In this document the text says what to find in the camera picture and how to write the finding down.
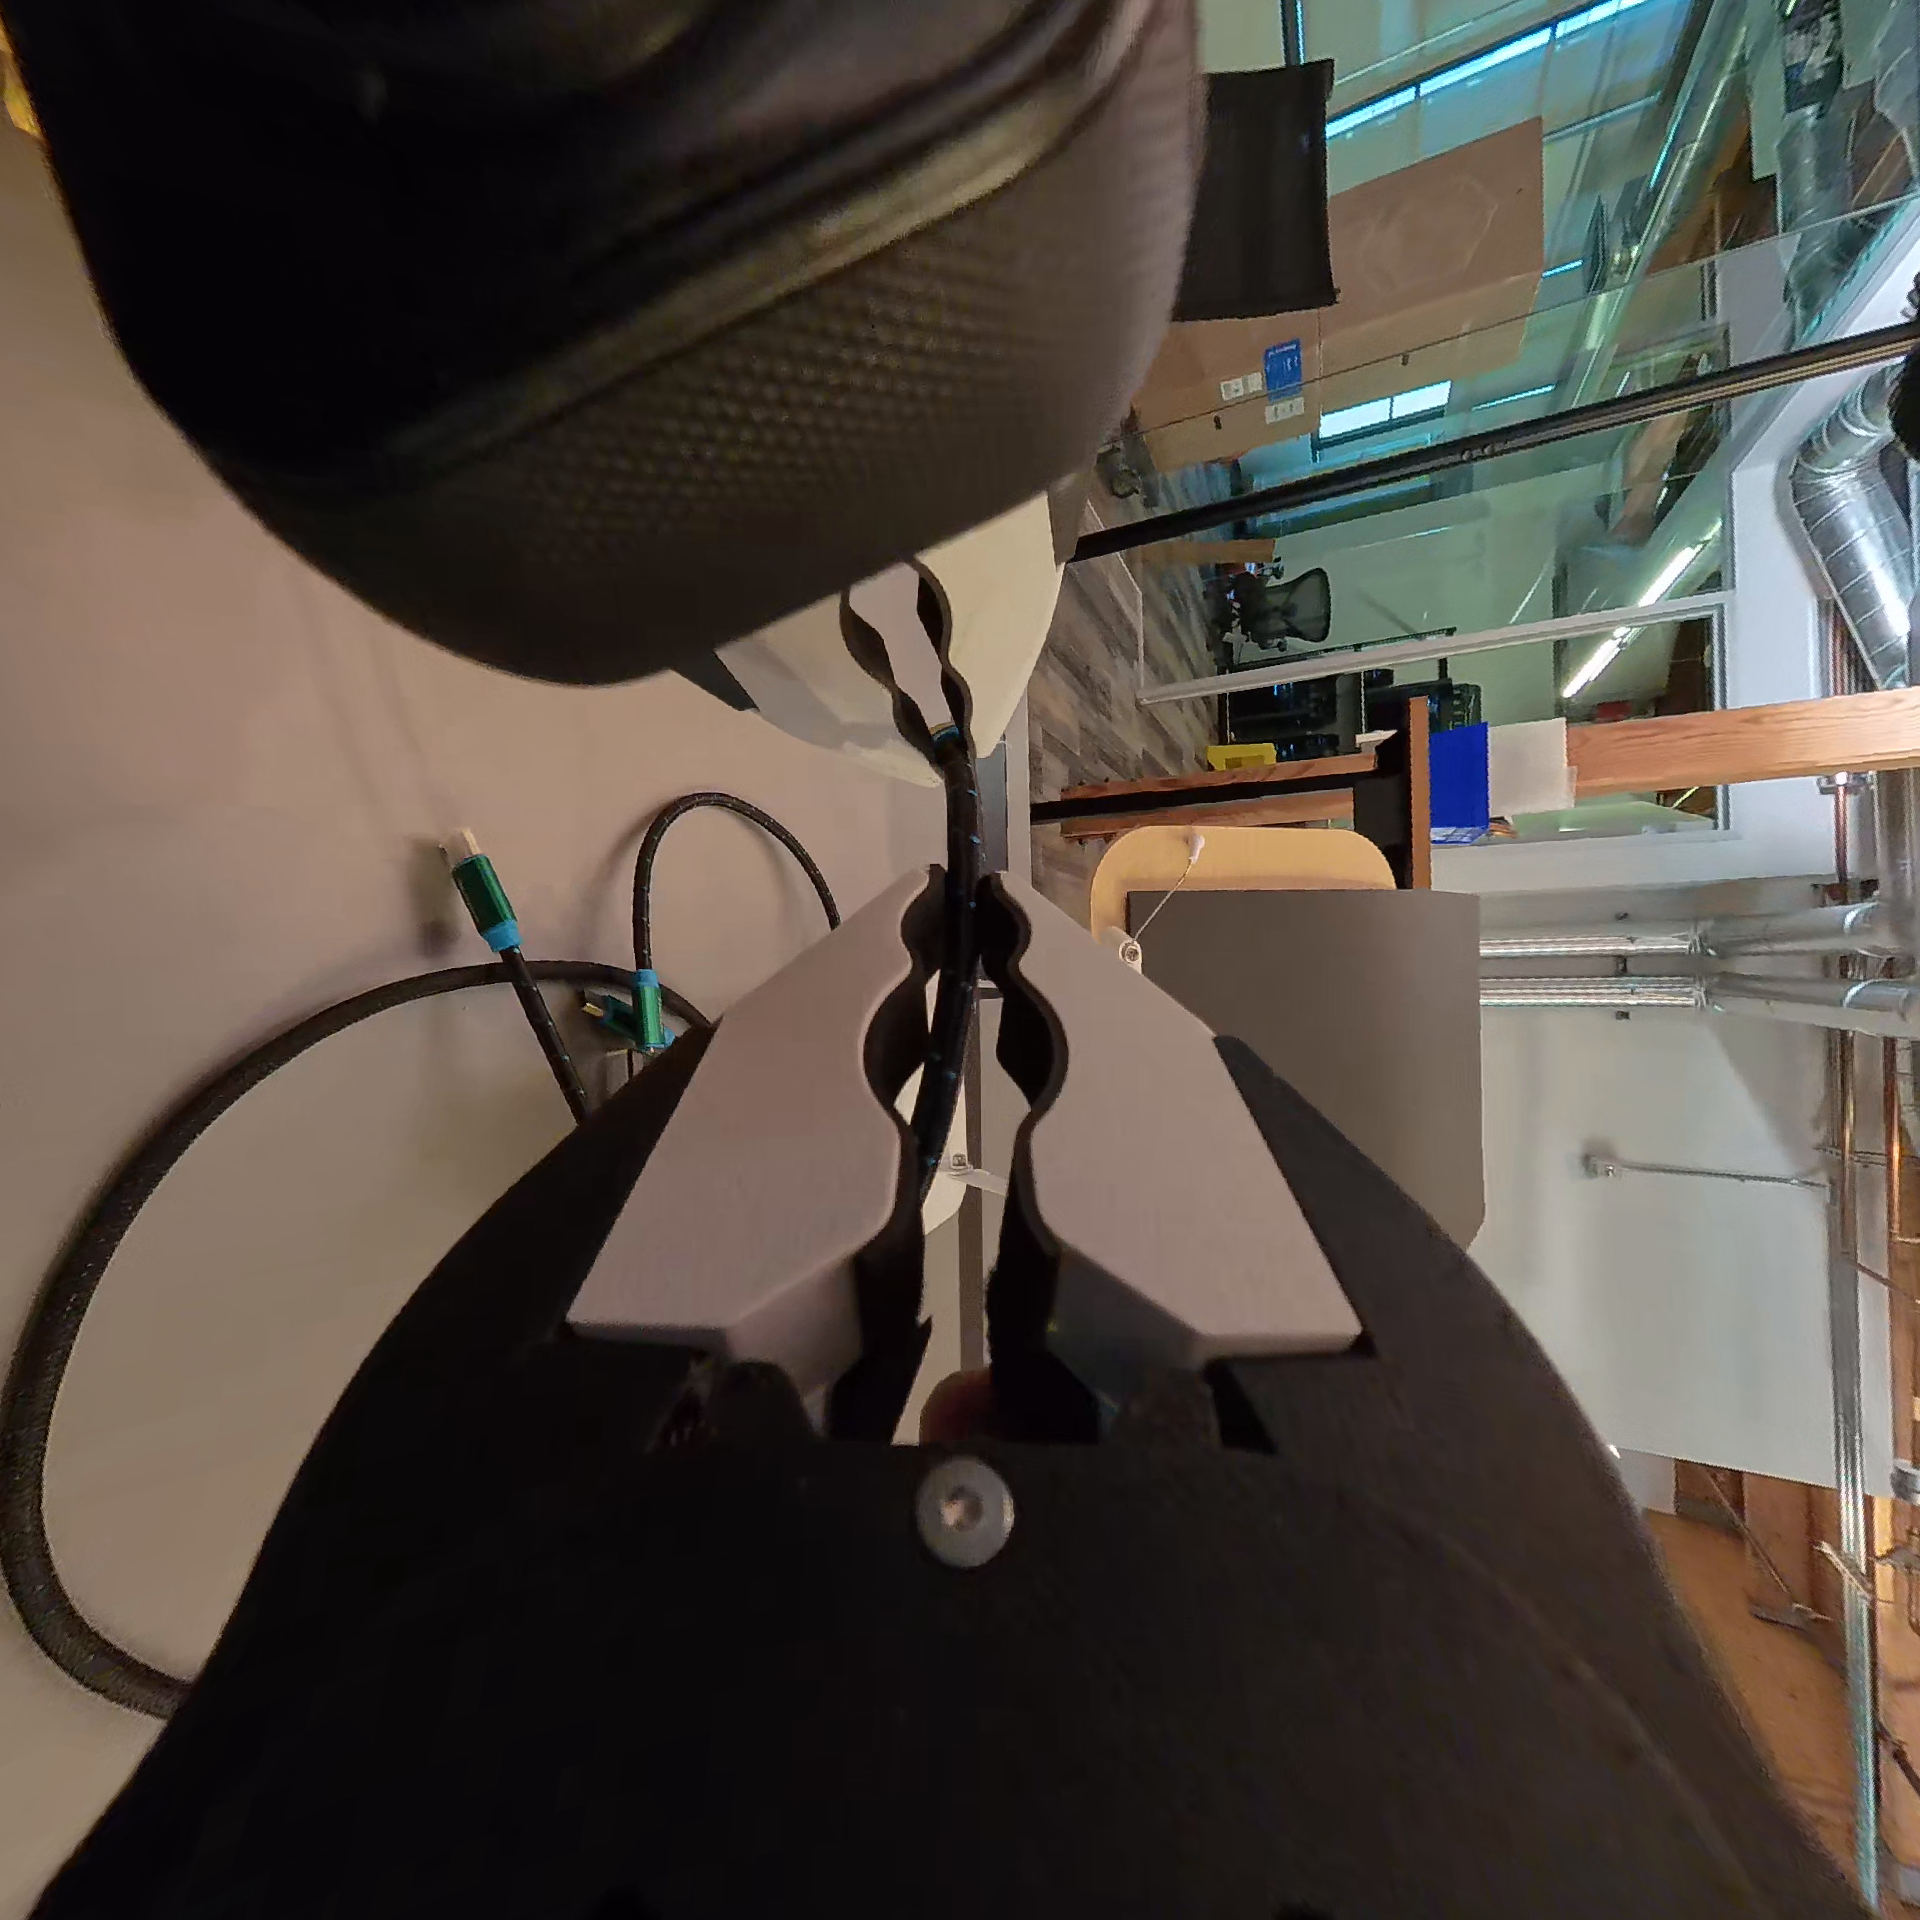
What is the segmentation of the cardboard box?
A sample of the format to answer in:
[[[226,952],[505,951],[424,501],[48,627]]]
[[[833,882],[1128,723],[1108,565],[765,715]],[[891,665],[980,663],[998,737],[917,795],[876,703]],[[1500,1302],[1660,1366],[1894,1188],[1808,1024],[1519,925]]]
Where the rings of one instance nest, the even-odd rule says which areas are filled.
[[[1513,365],[1543,273],[1543,124],[1358,184],[1329,225],[1332,306],[1168,327],[1129,416],[1156,475]]]

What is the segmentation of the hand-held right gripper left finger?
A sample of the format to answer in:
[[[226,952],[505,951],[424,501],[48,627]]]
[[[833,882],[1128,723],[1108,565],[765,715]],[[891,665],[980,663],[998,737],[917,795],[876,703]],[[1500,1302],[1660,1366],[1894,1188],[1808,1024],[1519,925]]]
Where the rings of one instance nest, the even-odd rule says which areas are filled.
[[[567,1327],[768,1361],[829,1438],[891,1442],[925,1320],[945,868],[914,868],[711,1030]]]

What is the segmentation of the silver ventilation ducts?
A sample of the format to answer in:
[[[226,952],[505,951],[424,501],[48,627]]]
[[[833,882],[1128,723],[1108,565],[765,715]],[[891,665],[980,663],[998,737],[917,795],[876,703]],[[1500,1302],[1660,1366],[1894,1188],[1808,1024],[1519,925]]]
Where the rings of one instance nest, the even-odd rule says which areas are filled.
[[[1486,1010],[1689,1010],[1918,1041],[1918,357],[1842,394],[1790,460],[1790,517],[1813,549],[1869,692],[1714,712],[1737,752],[1714,784],[1808,775],[1846,829],[1863,784],[1874,896],[1692,925],[1483,936]]]

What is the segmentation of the black Fosmon HDMI switch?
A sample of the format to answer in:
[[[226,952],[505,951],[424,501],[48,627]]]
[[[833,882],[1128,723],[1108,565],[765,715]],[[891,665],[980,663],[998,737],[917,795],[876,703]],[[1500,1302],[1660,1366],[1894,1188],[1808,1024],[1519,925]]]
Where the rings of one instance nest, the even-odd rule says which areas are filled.
[[[4,1381],[4,1589],[27,1639],[75,1688],[152,1721],[168,1721],[188,1690],[188,1677],[152,1669],[86,1620],[62,1585],[41,1517],[41,1477],[62,1378],[120,1240],[177,1161],[274,1072],[400,1007],[494,987],[510,987],[505,964],[392,979],[238,1050],[152,1119],[62,1239],[59,1257],[40,1281],[24,1320]]]

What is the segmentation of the black fuzzy boom microphone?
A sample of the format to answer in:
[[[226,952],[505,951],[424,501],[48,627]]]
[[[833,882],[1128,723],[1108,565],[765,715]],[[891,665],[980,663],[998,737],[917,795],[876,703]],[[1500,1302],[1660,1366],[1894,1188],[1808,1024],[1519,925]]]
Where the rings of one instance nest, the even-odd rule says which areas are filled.
[[[1314,471],[1308,476],[1281,486],[1121,524],[1113,530],[1098,530],[1076,540],[1076,544],[1068,555],[1068,565],[1121,557],[1128,552],[1141,552],[1149,544],[1207,537],[1232,524],[1294,517],[1314,506],[1332,506],[1340,501],[1378,493],[1385,486],[1421,484],[1428,476],[1441,476],[1458,466],[1506,460],[1553,445],[1593,438],[1602,431],[1621,431],[1663,419],[1685,419],[1689,410],[1701,409],[1725,409],[1754,394],[1769,394],[1775,390],[1795,390],[1813,379],[1888,365],[1911,357],[1914,349],[1918,320],[1900,320],[1842,340],[1783,349],[1758,364],[1689,377],[1637,394],[1582,401],[1548,419],[1513,420],[1469,438],[1389,453],[1355,466]]]

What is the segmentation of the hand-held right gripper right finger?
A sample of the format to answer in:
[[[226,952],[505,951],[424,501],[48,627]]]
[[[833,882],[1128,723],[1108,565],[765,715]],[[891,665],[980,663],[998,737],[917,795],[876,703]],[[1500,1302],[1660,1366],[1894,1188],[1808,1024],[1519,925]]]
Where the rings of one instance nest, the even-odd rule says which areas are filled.
[[[1222,1361],[1329,1357],[1358,1313],[1217,1034],[1012,875],[980,885],[1026,1114],[987,1349],[1012,1442],[1093,1442]]]

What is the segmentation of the wooden ceiling beam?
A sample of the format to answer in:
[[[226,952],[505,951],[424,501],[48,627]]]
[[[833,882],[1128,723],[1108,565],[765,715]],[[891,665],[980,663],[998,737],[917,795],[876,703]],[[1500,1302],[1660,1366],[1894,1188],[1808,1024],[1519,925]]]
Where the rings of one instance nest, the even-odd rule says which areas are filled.
[[[1578,801],[1918,766],[1918,689],[1574,726]]]

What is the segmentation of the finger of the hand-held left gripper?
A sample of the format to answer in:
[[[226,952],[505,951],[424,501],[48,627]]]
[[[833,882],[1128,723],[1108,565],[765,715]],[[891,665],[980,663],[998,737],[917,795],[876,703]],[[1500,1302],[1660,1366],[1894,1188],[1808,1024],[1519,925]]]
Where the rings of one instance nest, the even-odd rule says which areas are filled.
[[[836,595],[722,643],[716,663],[771,729],[898,784],[940,782],[901,737],[888,689],[847,651]]]
[[[1001,746],[1038,665],[1065,575],[1055,544],[1055,501],[1038,493],[917,555],[947,599],[947,663],[969,689],[976,753]]]

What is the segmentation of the white foam block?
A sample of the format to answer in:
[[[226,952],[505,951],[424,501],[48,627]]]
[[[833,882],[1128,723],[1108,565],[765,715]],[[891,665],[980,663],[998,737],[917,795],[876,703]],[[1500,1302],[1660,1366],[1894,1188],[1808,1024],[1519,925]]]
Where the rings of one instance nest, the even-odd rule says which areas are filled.
[[[1486,730],[1488,810],[1500,819],[1574,808],[1567,717],[1492,726]]]

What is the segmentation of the wood-edged black-leg table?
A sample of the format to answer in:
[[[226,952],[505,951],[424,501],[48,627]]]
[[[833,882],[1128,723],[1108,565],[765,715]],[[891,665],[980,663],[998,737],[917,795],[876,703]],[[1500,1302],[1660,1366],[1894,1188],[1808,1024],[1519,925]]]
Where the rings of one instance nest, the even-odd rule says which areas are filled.
[[[1081,784],[1027,808],[1033,825],[1075,843],[1110,843],[1128,829],[1190,824],[1202,829],[1294,829],[1347,824],[1403,890],[1432,888],[1430,704],[1390,703],[1401,726],[1351,753],[1276,762],[1241,771],[1190,771],[1151,782]]]

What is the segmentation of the blue storage bin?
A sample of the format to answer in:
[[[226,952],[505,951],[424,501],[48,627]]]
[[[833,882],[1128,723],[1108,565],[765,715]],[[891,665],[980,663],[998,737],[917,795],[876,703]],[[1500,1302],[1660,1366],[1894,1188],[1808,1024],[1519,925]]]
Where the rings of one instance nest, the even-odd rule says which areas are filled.
[[[1437,846],[1476,846],[1488,835],[1492,729],[1452,726],[1428,741],[1428,833]]]

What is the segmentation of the black mesh office chair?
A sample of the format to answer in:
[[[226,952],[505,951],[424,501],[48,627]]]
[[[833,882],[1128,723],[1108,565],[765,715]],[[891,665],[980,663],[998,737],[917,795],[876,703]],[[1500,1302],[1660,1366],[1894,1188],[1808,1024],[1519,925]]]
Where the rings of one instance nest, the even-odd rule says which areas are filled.
[[[1223,647],[1321,647],[1332,635],[1332,582],[1321,567],[1290,578],[1274,567],[1241,567],[1228,575],[1222,606],[1217,636]]]

